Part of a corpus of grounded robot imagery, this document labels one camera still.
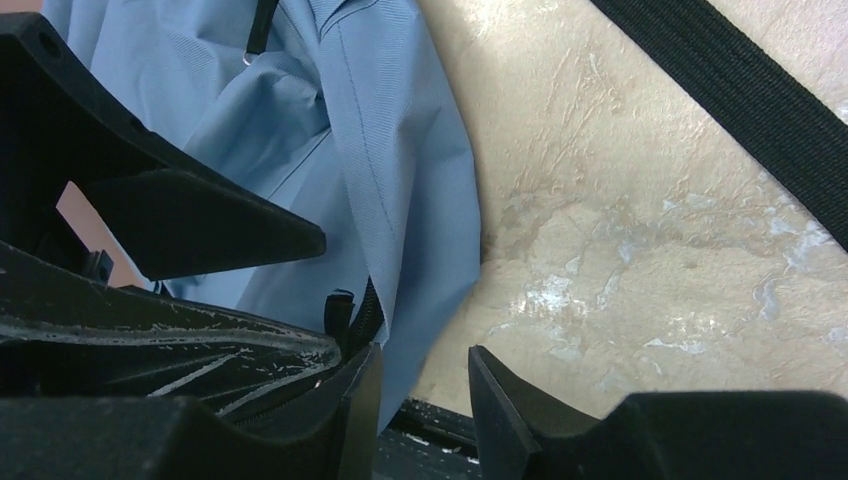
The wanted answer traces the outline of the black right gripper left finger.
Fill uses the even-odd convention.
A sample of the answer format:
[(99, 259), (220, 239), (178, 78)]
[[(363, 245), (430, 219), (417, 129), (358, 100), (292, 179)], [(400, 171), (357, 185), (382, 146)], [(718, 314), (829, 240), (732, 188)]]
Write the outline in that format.
[(367, 479), (382, 352), (242, 425), (188, 398), (5, 399), (5, 479)]

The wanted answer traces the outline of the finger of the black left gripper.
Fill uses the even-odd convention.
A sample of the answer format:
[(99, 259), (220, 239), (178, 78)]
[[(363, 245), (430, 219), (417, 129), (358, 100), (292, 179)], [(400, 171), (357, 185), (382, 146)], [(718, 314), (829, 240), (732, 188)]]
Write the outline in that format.
[(1, 248), (5, 397), (188, 396), (244, 421), (305, 393), (340, 359), (321, 334), (113, 288)]
[(171, 145), (36, 12), (1, 17), (1, 238), (36, 251), (68, 184), (152, 280), (320, 256), (315, 224)]

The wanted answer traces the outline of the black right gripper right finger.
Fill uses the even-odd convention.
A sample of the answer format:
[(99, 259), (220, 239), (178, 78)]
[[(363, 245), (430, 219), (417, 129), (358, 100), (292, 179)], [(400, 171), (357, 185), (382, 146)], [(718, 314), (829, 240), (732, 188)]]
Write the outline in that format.
[(606, 417), (468, 352), (487, 479), (843, 479), (847, 402), (816, 391), (642, 392)]

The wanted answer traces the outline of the blue student backpack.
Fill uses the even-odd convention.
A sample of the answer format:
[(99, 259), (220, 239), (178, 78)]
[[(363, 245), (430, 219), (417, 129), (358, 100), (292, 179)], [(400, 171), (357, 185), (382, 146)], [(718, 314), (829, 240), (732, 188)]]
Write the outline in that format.
[(636, 391), (847, 391), (847, 256), (587, 1), (47, 1), (141, 123), (318, 224), (324, 255), (172, 280), (310, 329), (385, 305), (381, 415), (468, 412), (467, 350), (602, 416)]

